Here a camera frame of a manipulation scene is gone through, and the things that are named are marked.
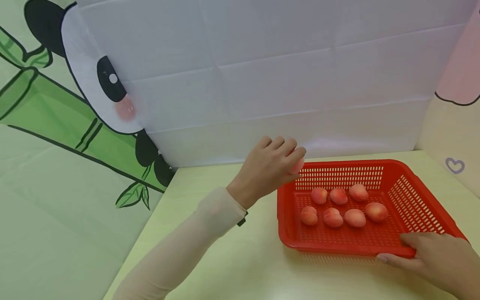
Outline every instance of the wrist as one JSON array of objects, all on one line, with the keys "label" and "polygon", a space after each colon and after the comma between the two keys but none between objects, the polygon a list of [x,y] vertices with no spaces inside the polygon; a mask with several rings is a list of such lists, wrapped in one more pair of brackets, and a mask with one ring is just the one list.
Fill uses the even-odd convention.
[{"label": "wrist", "polygon": [[477,300],[480,299],[480,288],[478,282],[465,282],[456,296],[459,300]]},{"label": "wrist", "polygon": [[244,185],[235,182],[235,180],[233,180],[226,189],[230,196],[245,210],[248,210],[257,202],[257,199],[252,195],[252,191]]}]

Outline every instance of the white backdrop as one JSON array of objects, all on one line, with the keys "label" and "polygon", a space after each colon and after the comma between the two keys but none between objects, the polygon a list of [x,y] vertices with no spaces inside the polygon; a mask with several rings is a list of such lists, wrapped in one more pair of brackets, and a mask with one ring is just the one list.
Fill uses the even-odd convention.
[{"label": "white backdrop", "polygon": [[174,167],[413,149],[476,0],[79,0]]}]

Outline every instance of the bamboo illustration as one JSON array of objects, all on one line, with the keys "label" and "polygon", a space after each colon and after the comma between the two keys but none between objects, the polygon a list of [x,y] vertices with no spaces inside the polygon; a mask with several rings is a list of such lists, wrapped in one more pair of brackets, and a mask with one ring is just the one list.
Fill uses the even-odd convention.
[{"label": "bamboo illustration", "polygon": [[105,126],[78,96],[36,68],[20,70],[0,91],[0,124],[30,133],[163,192],[135,158],[135,137]]},{"label": "bamboo illustration", "polygon": [[151,171],[152,165],[145,167],[138,162],[136,136],[114,132],[97,118],[85,99],[39,72],[53,61],[45,47],[27,52],[0,26],[0,57],[19,69],[0,89],[0,124],[132,179],[134,183],[119,195],[115,206],[128,207],[142,201],[150,209],[148,188],[164,192],[166,187]]}]

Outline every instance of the heart drawing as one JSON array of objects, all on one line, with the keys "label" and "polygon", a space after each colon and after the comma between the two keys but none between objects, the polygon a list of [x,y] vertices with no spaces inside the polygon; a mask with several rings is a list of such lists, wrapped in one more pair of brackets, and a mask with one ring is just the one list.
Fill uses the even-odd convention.
[{"label": "heart drawing", "polygon": [[463,160],[455,160],[449,157],[445,160],[445,164],[447,165],[447,168],[455,175],[460,174],[463,172],[463,170],[465,170],[465,163]]}]

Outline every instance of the hand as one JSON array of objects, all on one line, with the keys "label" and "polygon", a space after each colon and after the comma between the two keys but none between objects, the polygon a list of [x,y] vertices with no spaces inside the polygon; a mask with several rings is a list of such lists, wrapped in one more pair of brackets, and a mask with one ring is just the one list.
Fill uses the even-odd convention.
[{"label": "hand", "polygon": [[480,299],[480,257],[466,240],[432,232],[407,233],[400,238],[417,250],[415,258],[381,253],[377,259],[411,271],[458,299]]},{"label": "hand", "polygon": [[290,154],[295,147],[294,139],[285,141],[279,136],[272,141],[264,136],[248,154],[227,191],[243,208],[249,209],[258,199],[299,178],[299,174],[288,174],[288,170],[305,156],[306,150],[300,147]]}]

